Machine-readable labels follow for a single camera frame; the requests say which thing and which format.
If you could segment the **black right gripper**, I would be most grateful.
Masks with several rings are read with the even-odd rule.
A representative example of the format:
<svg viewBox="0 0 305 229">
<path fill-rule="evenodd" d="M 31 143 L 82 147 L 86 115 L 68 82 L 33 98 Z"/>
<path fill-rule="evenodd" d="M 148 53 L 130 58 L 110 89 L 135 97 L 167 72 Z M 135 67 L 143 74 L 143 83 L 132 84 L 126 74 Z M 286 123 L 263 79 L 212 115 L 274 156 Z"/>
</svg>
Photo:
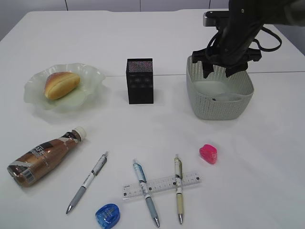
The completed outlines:
<svg viewBox="0 0 305 229">
<path fill-rule="evenodd" d="M 202 63 L 203 77 L 206 79 L 210 73 L 214 72 L 214 65 L 225 69 L 226 77 L 235 73 L 246 71 L 249 62 L 257 62 L 262 58 L 259 49 L 252 49 L 242 45 L 237 48 L 229 48 L 223 40 L 224 32 L 219 30 L 212 37 L 206 48 L 192 53 L 192 62 Z"/>
</svg>

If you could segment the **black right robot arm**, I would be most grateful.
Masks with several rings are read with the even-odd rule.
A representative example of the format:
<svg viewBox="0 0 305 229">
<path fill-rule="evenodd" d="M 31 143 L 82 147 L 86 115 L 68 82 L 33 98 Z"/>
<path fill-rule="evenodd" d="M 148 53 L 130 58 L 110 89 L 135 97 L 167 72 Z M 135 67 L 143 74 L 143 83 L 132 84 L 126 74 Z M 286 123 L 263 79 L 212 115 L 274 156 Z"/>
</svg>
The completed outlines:
<svg viewBox="0 0 305 229">
<path fill-rule="evenodd" d="M 264 48 L 256 39 L 259 31 L 281 38 L 264 27 L 266 24 L 287 26 L 305 25 L 303 0 L 231 0 L 227 11 L 207 11 L 203 15 L 205 27 L 215 27 L 217 33 L 206 48 L 192 53 L 192 62 L 202 63 L 203 77 L 214 71 L 214 66 L 225 68 L 226 77 L 245 71 L 248 62 L 257 62 L 262 52 L 274 52 Z"/>
</svg>

